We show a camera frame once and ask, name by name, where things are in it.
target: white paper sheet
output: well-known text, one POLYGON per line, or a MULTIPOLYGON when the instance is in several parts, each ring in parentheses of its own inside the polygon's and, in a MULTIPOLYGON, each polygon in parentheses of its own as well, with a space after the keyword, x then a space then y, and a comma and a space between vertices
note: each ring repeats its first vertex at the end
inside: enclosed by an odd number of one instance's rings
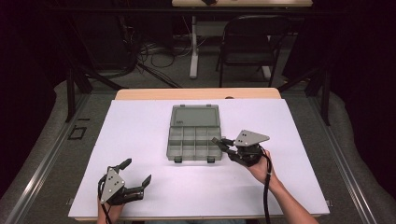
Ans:
MULTIPOLYGON (((125 187, 140 186, 152 175, 142 201, 128 203, 122 217, 263 216, 259 183, 246 168, 223 154, 221 161, 169 161, 166 146, 173 105, 219 105, 221 135, 235 139, 241 130, 270 136, 261 145, 271 151, 276 174, 311 214, 329 214, 318 181, 284 100, 113 101, 69 216, 97 216, 98 180, 107 166, 131 158, 120 176, 125 187)), ((269 195, 270 215, 282 215, 269 195)))

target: clear plastic organizer box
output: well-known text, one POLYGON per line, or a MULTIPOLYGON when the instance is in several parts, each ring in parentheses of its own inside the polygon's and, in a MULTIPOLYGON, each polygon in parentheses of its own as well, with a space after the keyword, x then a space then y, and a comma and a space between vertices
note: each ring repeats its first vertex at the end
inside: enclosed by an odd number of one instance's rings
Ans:
POLYGON ((221 138, 218 105, 174 105, 166 156, 174 162, 219 161, 213 137, 221 138))

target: black chair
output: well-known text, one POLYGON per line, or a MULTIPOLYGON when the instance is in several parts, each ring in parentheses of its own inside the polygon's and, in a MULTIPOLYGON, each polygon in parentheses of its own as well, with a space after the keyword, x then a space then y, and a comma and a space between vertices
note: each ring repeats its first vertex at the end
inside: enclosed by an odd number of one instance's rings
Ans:
POLYGON ((240 16, 227 23, 216 71, 220 65, 219 86, 222 87, 223 65, 272 66, 268 87, 271 87, 277 58, 290 21, 282 16, 240 16))

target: hand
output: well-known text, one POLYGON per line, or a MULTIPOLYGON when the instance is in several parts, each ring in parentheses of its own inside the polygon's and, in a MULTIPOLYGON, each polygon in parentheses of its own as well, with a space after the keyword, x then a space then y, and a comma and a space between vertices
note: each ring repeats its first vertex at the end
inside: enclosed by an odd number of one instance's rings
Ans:
MULTIPOLYGON (((99 198, 97 200, 98 203, 98 220, 97 224, 106 224, 106 215, 105 212, 103 211, 102 205, 100 204, 99 198)), ((112 205, 110 208, 110 205, 108 203, 105 203, 106 210, 108 211, 108 216, 111 219, 111 223, 116 223, 117 219, 119 219, 122 209, 124 207, 125 203, 122 205, 112 205)))
MULTIPOLYGON (((268 150, 263 150, 263 153, 265 153, 265 155, 267 155, 267 157, 271 160, 271 154, 268 150)), ((251 172, 251 174, 261 183, 265 183, 265 178, 267 177, 267 159, 265 157, 261 157, 259 162, 247 167, 247 169, 251 172)), ((269 189, 272 190, 272 186, 275 184, 278 184, 279 180, 277 179, 277 176, 275 174, 275 170, 274 170, 274 164, 272 167, 272 175, 271 175, 271 181, 270 181, 270 186, 269 189)))

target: desk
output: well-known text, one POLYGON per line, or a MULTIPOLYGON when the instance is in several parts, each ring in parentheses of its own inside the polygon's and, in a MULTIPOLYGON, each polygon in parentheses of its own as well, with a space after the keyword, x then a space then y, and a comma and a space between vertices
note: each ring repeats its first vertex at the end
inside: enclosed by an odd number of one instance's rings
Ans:
MULTIPOLYGON (((152 175, 142 201, 127 203, 121 219, 201 219, 263 217, 262 191, 247 169, 223 155, 206 161, 174 163, 166 157, 172 105, 219 105, 222 135, 242 129, 267 134, 276 173, 290 193, 313 215, 329 214, 288 106, 276 89, 121 90, 108 110, 69 216, 94 220, 96 189, 108 165, 127 158, 120 176, 126 187, 152 175), (235 99, 223 99, 232 96, 235 99)), ((271 216, 281 216, 269 194, 271 216)))
MULTIPOLYGON (((173 0, 174 7, 207 7, 202 0, 173 0)), ((213 7, 311 7, 311 0, 219 0, 213 7)), ((226 22, 214 22, 209 30, 203 28, 198 30, 199 24, 195 16, 192 16, 191 36, 192 36, 192 56, 190 78, 197 78, 198 73, 198 35, 214 35, 222 36, 222 31, 226 22)), ((204 22, 203 27, 210 26, 208 22, 204 22)), ((268 67, 263 68, 264 74, 270 71, 268 67)))

